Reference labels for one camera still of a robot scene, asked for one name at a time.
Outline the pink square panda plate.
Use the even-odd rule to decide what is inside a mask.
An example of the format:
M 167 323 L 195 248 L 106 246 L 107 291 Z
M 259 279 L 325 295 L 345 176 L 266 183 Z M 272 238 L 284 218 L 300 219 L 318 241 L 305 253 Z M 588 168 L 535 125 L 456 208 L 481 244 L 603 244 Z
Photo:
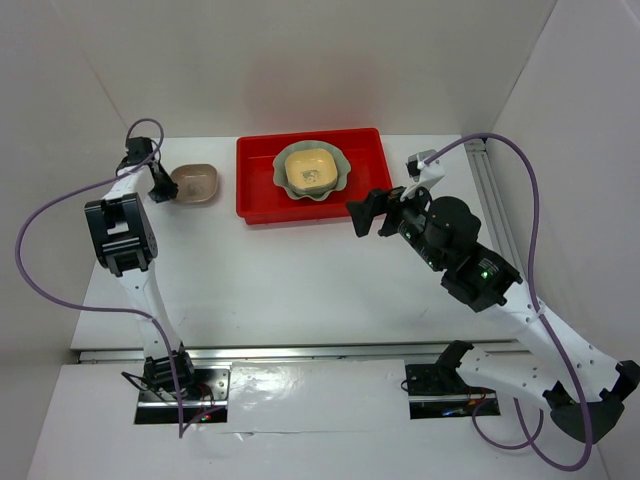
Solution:
M 178 193 L 174 201 L 183 205 L 210 203 L 217 194 L 219 174 L 210 164 L 186 164 L 177 167 L 170 174 L 177 185 Z

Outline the large green scalloped bowl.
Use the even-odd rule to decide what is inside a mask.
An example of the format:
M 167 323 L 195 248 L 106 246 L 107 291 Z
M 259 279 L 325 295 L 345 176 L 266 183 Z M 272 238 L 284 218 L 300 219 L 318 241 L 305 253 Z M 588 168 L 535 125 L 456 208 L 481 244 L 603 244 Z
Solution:
M 328 191 L 325 191 L 322 194 L 297 195 L 288 186 L 287 178 L 285 174 L 285 167 L 284 167 L 285 159 L 291 153 L 307 150 L 307 149 L 316 149 L 316 148 L 326 149 L 334 157 L 337 170 L 338 170 L 337 183 L 333 188 L 331 188 Z M 348 176 L 351 172 L 351 164 L 347 160 L 345 154 L 338 147 L 332 144 L 329 144 L 327 142 L 319 141 L 319 140 L 304 140 L 304 141 L 299 141 L 299 142 L 288 145 L 279 154 L 276 155 L 272 166 L 273 166 L 274 185 L 283 189 L 290 199 L 292 200 L 310 199 L 316 202 L 325 201 L 332 193 L 341 192 L 345 190 L 348 182 Z

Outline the yellow square plate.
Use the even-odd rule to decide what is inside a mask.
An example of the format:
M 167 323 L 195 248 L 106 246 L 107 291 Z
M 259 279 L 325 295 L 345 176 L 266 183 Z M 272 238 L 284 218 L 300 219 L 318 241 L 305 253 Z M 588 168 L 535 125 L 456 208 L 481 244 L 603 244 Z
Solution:
M 330 190 L 338 179 L 336 162 L 326 149 L 297 151 L 284 163 L 289 188 L 297 195 L 317 195 Z

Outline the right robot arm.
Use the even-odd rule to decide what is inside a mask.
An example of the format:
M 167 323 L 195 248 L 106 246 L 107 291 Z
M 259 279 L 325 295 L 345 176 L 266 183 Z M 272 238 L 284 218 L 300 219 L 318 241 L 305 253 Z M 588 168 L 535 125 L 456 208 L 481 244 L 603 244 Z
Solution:
M 581 337 L 533 299 L 529 284 L 500 254 L 478 241 L 481 221 L 462 200 L 432 198 L 419 188 L 371 190 L 346 208 L 359 237 L 383 216 L 378 234 L 400 235 L 435 272 L 457 301 L 515 337 L 531 353 L 522 363 L 500 361 L 467 341 L 452 342 L 439 356 L 436 379 L 448 392 L 466 384 L 502 391 L 548 413 L 571 438 L 598 442 L 618 423 L 624 402 L 639 385 L 639 366 L 618 361 Z

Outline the aluminium mounting rail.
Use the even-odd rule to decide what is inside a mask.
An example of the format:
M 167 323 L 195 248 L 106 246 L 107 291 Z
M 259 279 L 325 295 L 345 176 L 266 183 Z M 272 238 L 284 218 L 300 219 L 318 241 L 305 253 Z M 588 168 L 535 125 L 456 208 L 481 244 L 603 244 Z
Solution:
M 342 359 L 402 358 L 413 359 L 437 357 L 448 342 L 436 343 L 387 343 L 387 344 L 336 344 L 311 346 L 268 346 L 268 347 L 218 347 L 187 349 L 194 361 L 316 361 Z M 483 351 L 492 354 L 528 354 L 529 350 L 520 342 L 480 341 L 474 343 Z M 144 361 L 141 350 L 81 350 L 79 363 L 132 363 Z

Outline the red plastic bin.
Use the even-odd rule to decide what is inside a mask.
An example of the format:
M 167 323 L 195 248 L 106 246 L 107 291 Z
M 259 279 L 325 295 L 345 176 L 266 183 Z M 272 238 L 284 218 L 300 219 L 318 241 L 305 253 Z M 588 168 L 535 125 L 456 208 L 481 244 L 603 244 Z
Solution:
M 327 142 L 351 165 L 346 187 L 326 200 L 294 200 L 273 181 L 273 161 L 284 148 L 303 140 Z M 380 134 L 375 128 L 245 136 L 236 142 L 236 213 L 248 225 L 345 217 L 345 204 L 374 188 L 392 187 Z

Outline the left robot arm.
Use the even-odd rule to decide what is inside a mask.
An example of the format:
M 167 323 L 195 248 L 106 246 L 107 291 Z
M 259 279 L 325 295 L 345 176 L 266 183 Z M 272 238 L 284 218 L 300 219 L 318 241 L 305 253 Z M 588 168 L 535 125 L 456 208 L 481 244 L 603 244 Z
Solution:
M 178 186 L 161 165 L 154 140 L 129 138 L 125 150 L 116 182 L 101 199 L 86 203 L 84 213 L 98 263 L 118 280 L 130 302 L 126 310 L 138 323 L 144 367 L 130 381 L 141 391 L 184 399 L 196 390 L 198 376 L 161 298 L 154 264 L 158 242 L 138 193 L 145 173 L 155 203 L 175 199 Z

